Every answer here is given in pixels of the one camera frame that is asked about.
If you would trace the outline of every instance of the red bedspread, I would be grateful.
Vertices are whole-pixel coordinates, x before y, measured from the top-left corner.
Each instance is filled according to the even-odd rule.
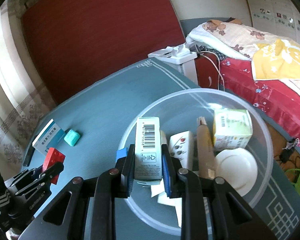
[[[291,137],[300,139],[300,96],[296,92],[279,80],[254,81],[249,61],[228,58],[220,65],[227,89],[261,109]]]

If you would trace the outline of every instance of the teal cube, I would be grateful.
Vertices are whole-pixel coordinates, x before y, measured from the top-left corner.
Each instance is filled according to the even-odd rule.
[[[80,134],[71,129],[64,137],[64,140],[70,146],[74,146],[76,142],[79,140],[79,138],[80,138]]]

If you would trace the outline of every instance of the barcode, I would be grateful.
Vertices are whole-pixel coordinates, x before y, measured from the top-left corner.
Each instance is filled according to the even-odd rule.
[[[221,116],[221,126],[222,127],[226,127],[226,121],[225,121],[225,117]]]
[[[143,148],[155,148],[154,140],[154,124],[143,125],[142,130],[144,131],[144,142],[142,144]]]

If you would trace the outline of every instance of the white remote control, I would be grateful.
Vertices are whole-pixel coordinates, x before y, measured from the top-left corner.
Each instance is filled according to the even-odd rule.
[[[170,137],[169,153],[180,160],[183,168],[192,170],[194,152],[194,136],[192,132],[182,132]]]

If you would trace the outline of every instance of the red block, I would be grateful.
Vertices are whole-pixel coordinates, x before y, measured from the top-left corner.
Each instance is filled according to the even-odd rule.
[[[65,160],[66,156],[63,155],[61,152],[59,152],[57,149],[55,148],[50,148],[48,151],[48,154],[43,162],[43,166],[42,166],[42,172],[46,171],[50,166],[52,166],[53,164],[55,164],[56,162],[61,162],[63,163]],[[56,175],[55,177],[53,177],[51,179],[51,183],[53,183],[54,185],[57,184],[58,182],[58,178],[59,175]]]

